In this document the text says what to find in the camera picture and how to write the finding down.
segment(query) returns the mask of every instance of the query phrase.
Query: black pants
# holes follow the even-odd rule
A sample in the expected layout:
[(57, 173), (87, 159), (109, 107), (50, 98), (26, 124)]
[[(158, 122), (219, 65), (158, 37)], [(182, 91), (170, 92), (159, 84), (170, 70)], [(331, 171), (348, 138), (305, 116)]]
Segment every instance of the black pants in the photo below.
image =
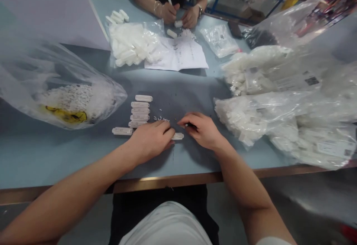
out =
[(207, 232), (213, 245), (219, 245), (219, 227), (207, 212), (206, 185), (174, 187), (114, 194), (109, 245), (118, 245), (157, 206), (175, 201), (190, 210)]

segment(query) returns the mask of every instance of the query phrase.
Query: label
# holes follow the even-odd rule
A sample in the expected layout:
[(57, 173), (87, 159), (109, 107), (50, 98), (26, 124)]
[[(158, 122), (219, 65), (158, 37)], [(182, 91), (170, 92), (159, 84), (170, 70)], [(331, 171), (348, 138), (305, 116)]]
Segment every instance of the label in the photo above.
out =
[(337, 141), (327, 139), (317, 143), (317, 150), (321, 153), (350, 159), (356, 150), (356, 144), (347, 141)]
[(310, 71), (274, 81), (279, 91), (301, 91), (302, 89), (319, 84), (317, 77)]

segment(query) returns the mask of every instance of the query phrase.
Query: blue-gray table surface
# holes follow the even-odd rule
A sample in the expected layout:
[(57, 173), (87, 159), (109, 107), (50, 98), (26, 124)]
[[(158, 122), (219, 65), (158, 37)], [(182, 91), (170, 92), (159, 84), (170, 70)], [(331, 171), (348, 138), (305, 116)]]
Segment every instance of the blue-gray table surface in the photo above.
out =
[[(154, 21), (155, 17), (138, 8), (132, 0), (92, 0), (101, 21), (112, 10), (123, 9), (131, 22)], [(284, 156), (262, 138), (248, 152), (219, 122), (214, 111), (214, 98), (231, 96), (222, 78), (220, 65), (229, 57), (219, 59), (199, 33), (200, 28), (225, 24), (226, 21), (203, 16), (193, 32), (202, 46), (209, 69), (175, 71), (146, 70), (139, 66), (113, 69), (109, 66), (109, 51), (67, 46), (84, 61), (120, 83), (128, 98), (108, 119), (92, 128), (68, 131), (32, 119), (0, 100), (0, 189), (52, 185), (80, 168), (95, 162), (127, 140), (114, 136), (113, 127), (127, 127), (131, 101), (136, 94), (153, 96), (150, 121), (153, 116), (164, 117), (177, 132), (184, 132), (176, 122), (189, 111), (199, 111), (214, 120), (221, 133), (253, 169), (286, 166)], [(249, 52), (244, 41), (239, 47)], [(162, 177), (219, 171), (213, 154), (200, 147), (190, 136), (142, 164), (122, 179)]]

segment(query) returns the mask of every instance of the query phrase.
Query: wooden table edge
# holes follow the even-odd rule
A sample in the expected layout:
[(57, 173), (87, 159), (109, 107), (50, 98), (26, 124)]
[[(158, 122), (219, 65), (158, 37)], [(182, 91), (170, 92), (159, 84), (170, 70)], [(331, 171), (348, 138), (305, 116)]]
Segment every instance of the wooden table edge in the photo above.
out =
[[(357, 159), (353, 159), (343, 168), (357, 167)], [(255, 169), (258, 178), (288, 176), (296, 174), (318, 173), (328, 171), (309, 165), (293, 165), (276, 168)], [(163, 177), (147, 177), (138, 179), (118, 180), (109, 193), (124, 193), (140, 190), (150, 190), (165, 187), (192, 186), (197, 184), (211, 184), (223, 182), (221, 172), (185, 174)], [(51, 186), (10, 188), (0, 190), (0, 205), (17, 204), (34, 201)]]

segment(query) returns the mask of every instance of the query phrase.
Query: white shirt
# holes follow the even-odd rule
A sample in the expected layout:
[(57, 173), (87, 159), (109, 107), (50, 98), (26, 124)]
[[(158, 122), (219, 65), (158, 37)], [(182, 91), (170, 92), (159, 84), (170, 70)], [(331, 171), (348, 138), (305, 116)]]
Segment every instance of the white shirt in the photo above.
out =
[[(142, 219), (119, 245), (212, 245), (196, 217), (177, 202), (164, 202)], [(291, 245), (267, 237), (256, 245)]]

